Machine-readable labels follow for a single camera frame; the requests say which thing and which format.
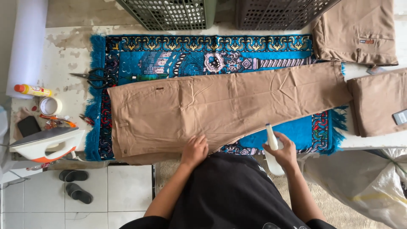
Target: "black shirt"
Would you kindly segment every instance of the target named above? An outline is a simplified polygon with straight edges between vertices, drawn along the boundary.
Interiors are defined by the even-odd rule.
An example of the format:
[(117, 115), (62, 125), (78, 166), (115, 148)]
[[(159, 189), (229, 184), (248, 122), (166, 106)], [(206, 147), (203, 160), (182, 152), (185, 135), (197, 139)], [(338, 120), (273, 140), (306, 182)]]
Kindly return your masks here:
[(120, 229), (135, 228), (335, 229), (295, 216), (255, 159), (220, 152), (193, 171), (171, 220), (148, 216)]

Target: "masking tape roll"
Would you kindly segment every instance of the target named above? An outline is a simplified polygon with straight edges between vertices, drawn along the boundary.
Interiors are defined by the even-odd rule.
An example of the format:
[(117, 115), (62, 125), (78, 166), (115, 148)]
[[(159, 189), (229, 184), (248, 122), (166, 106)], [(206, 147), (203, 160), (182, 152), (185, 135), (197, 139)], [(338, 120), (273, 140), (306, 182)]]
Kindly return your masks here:
[(45, 97), (39, 102), (39, 111), (46, 116), (57, 115), (62, 110), (62, 102), (54, 97)]

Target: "slipper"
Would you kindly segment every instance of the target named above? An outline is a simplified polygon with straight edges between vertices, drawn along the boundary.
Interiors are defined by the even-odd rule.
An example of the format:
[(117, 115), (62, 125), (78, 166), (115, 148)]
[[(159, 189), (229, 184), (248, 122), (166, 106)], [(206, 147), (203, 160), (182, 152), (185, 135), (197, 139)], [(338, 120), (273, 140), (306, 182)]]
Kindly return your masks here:
[(67, 184), (65, 190), (66, 193), (68, 193), (68, 195), (74, 200), (80, 200), (87, 205), (93, 201), (93, 196), (75, 183)]
[(89, 178), (87, 171), (64, 170), (59, 174), (59, 179), (65, 182), (85, 181)]

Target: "white table surface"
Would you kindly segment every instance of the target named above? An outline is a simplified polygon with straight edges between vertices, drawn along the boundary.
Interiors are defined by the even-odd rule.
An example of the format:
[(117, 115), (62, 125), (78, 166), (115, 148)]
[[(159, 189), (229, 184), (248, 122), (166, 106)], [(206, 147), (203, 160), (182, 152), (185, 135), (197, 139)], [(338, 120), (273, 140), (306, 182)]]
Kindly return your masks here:
[[(395, 25), (396, 25), (396, 46), (399, 66), (385, 67), (386, 69), (397, 69), (407, 67), (407, 2), (405, 0), (395, 0)], [(152, 32), (144, 30), (140, 25), (126, 26), (81, 26), (81, 27), (61, 27), (46, 29), (44, 53), (42, 56), (41, 74), (37, 81), (38, 85), (51, 89), (55, 97), (62, 101), (62, 116), (70, 116), (70, 120), (77, 124), (79, 129), (91, 130), (91, 126), (82, 121), (78, 115), (85, 112), (87, 99), (91, 98), (88, 93), (88, 84), (84, 79), (71, 76), (69, 73), (86, 73), (90, 70), (90, 50), (89, 35), (95, 33), (102, 34), (167, 34), (167, 35), (283, 35), (283, 34), (304, 34), (310, 33), (310, 28), (302, 31), (237, 31), (233, 25), (228, 23), (215, 24), (212, 28), (204, 31), (171, 31)], [(367, 68), (359, 64), (347, 64), (345, 80), (368, 75)], [(36, 99), (12, 99), (11, 123), (14, 123), (14, 114), (21, 107), (31, 109), (38, 105)], [(346, 139), (342, 142), (343, 149), (349, 148), (390, 148), (407, 147), (407, 131), (387, 134), (379, 137), (361, 138), (357, 137), (353, 131), (350, 111), (347, 110), (348, 131), (342, 133)], [(45, 120), (37, 118), (40, 126)], [(11, 125), (11, 140), (13, 138), (14, 125)], [(77, 151), (84, 150), (85, 136), (83, 137)]]

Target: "plastic bag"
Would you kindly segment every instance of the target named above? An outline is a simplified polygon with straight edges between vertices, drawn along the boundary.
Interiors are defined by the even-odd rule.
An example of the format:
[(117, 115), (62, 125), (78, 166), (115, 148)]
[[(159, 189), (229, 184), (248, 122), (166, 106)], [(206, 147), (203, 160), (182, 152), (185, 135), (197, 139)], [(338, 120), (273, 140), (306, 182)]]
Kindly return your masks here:
[(299, 159), (307, 181), (394, 229), (407, 228), (406, 149), (347, 150)]

